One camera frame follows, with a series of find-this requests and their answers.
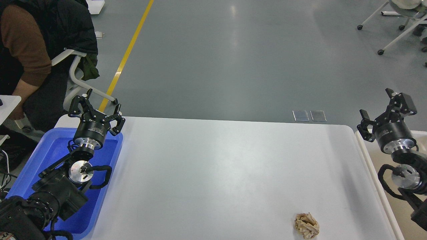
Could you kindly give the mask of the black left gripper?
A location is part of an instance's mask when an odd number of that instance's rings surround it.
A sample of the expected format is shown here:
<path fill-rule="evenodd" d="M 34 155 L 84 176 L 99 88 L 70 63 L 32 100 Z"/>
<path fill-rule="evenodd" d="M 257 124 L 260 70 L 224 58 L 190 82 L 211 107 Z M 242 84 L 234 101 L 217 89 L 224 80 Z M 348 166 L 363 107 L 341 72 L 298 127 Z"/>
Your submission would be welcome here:
<path fill-rule="evenodd" d="M 68 116 L 80 118 L 73 142 L 78 146 L 86 144 L 98 150 L 104 146 L 108 132 L 116 136 L 122 131 L 126 119 L 120 112 L 121 104 L 116 105 L 113 114 L 109 116 L 99 111 L 95 112 L 89 100 L 92 91 L 93 89 L 89 89 L 85 97 L 77 95 L 73 98 Z"/>

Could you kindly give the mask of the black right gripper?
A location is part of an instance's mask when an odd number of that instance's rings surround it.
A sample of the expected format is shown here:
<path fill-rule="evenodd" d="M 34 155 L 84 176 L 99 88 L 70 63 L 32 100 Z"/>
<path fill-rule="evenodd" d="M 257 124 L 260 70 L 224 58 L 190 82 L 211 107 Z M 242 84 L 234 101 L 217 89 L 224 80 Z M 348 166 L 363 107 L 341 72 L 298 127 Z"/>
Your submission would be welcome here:
<path fill-rule="evenodd" d="M 390 88 L 386 88 L 385 91 L 389 96 L 386 114 L 371 120 L 367 111 L 360 109 L 362 120 L 357 125 L 357 130 L 363 140 L 368 142 L 377 140 L 380 150 L 385 154 L 392 154 L 398 149 L 411 149 L 417 142 L 404 118 L 417 114 L 416 106 L 408 94 L 398 94 Z M 369 132 L 369 126 L 373 127 L 373 133 Z"/>

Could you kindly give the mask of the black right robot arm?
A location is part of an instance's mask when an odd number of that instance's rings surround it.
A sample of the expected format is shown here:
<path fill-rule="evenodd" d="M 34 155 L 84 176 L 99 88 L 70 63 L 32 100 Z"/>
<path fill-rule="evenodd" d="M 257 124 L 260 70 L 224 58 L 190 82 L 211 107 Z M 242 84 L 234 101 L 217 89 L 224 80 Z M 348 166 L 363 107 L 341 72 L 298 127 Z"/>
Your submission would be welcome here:
<path fill-rule="evenodd" d="M 413 209 L 411 220 L 426 230 L 426 154 L 419 152 L 416 139 L 404 122 L 404 118 L 417 113 L 410 95 L 395 93 L 386 88 L 389 104 L 380 116 L 371 120 L 366 110 L 361 109 L 361 123 L 357 130 L 361 138 L 376 141 L 381 152 L 389 154 L 397 166 L 384 164 L 378 170 L 378 180 L 383 190 L 392 197 L 406 201 Z"/>

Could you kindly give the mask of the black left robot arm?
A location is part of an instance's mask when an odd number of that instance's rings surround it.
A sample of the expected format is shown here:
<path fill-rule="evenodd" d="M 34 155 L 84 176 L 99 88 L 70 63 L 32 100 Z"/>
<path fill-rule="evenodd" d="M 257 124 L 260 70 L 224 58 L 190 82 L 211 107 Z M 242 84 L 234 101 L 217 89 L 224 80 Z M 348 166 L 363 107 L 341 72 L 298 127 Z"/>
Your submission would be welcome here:
<path fill-rule="evenodd" d="M 69 153 L 39 173 L 28 198 L 11 196 L 1 201 L 1 234 L 8 240 L 55 240 L 57 236 L 72 240 L 65 230 L 55 230 L 58 219 L 67 220 L 88 201 L 87 190 L 102 189 L 110 182 L 110 165 L 92 165 L 96 150 L 104 146 L 108 133 L 118 135 L 125 123 L 121 104 L 114 100 L 115 110 L 107 115 L 96 110 L 89 98 L 92 89 L 75 96 L 69 117 L 80 119 Z"/>

